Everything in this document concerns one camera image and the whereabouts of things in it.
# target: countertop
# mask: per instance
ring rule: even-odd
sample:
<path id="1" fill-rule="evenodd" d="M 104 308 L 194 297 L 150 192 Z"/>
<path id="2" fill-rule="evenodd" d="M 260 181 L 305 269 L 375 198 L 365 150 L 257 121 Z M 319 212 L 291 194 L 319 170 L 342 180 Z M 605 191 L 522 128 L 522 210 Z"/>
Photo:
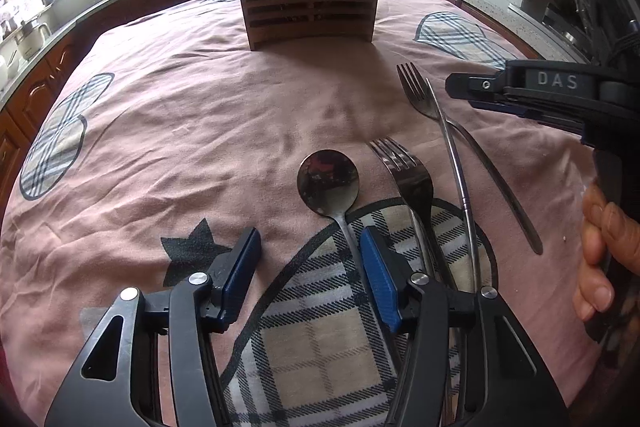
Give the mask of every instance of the countertop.
<path id="1" fill-rule="evenodd" d="M 0 90 L 0 109 L 11 98 L 11 95 L 20 86 L 22 81 L 33 70 L 35 65 L 55 46 L 65 35 L 67 35 L 77 24 L 94 15 L 101 9 L 119 0 L 104 0 L 95 4 L 75 19 L 55 31 L 47 40 L 44 47 L 31 60 L 22 60 L 17 75 Z M 523 41 L 534 48 L 540 55 L 548 60 L 565 60 L 573 62 L 572 56 L 562 49 L 550 38 L 548 32 L 542 25 L 527 20 L 509 8 L 508 0 L 462 0 L 467 4 L 479 9 L 489 17 L 498 21 L 511 32 L 519 36 Z"/>

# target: blue gripper pad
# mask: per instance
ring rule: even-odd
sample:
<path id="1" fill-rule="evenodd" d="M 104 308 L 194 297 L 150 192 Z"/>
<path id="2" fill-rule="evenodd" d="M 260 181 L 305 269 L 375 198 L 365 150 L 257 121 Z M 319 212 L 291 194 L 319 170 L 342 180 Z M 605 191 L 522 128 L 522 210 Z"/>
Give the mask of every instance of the blue gripper pad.
<path id="1" fill-rule="evenodd" d="M 377 241 L 370 229 L 373 229 Z M 387 247 L 384 244 L 380 245 L 381 241 L 382 238 L 375 227 L 366 227 L 360 234 L 360 252 L 380 318 L 392 333 L 396 333 L 402 322 L 398 311 L 398 291 L 382 260 L 380 248 Z"/>
<path id="2" fill-rule="evenodd" d="M 261 254 L 260 233 L 256 229 L 244 229 L 234 249 L 220 254 L 229 256 L 229 261 L 233 263 L 228 264 L 227 270 L 220 273 L 220 276 L 226 276 L 222 289 L 221 312 L 218 316 L 224 324 L 229 325 L 238 320 Z"/>

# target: human hand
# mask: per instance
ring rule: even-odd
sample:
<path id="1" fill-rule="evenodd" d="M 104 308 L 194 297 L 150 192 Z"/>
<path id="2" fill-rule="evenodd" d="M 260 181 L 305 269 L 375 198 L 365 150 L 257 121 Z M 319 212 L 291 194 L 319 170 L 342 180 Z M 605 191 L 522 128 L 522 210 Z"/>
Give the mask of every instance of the human hand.
<path id="1" fill-rule="evenodd" d="M 615 203 L 607 203 L 595 183 L 584 193 L 582 214 L 582 259 L 574 309 L 581 320 L 588 321 L 613 302 L 613 286 L 598 266 L 607 248 L 620 264 L 640 274 L 640 225 Z"/>

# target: spoon bowl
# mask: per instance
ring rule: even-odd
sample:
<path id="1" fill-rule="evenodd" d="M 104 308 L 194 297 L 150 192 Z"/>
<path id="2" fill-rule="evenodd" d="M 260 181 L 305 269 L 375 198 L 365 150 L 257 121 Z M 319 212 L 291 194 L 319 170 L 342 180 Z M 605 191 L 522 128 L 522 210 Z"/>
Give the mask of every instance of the spoon bowl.
<path id="1" fill-rule="evenodd" d="M 306 206 L 336 221 L 355 203 L 359 190 L 356 166 L 339 151 L 316 151 L 298 170 L 298 192 Z"/>

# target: metal screw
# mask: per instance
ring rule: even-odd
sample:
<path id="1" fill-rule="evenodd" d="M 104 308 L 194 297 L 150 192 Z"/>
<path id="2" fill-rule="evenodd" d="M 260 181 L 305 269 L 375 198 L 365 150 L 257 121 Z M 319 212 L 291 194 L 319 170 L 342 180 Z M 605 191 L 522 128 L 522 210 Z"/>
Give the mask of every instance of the metal screw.
<path id="1" fill-rule="evenodd" d="M 189 276 L 189 282 L 191 284 L 202 284 L 204 282 L 207 282 L 207 279 L 209 278 L 209 276 L 204 273 L 204 272 L 196 272 L 196 273 L 192 273 Z"/>
<path id="2" fill-rule="evenodd" d="M 138 296 L 138 288 L 124 288 L 124 290 L 122 290 L 120 292 L 120 298 L 123 301 L 131 301 L 133 299 L 135 299 Z"/>
<path id="3" fill-rule="evenodd" d="M 480 293 L 485 299 L 495 299 L 498 296 L 498 290 L 493 286 L 482 286 Z"/>
<path id="4" fill-rule="evenodd" d="M 419 286 L 424 286 L 429 282 L 429 276 L 426 273 L 422 272 L 412 273 L 411 282 Z"/>

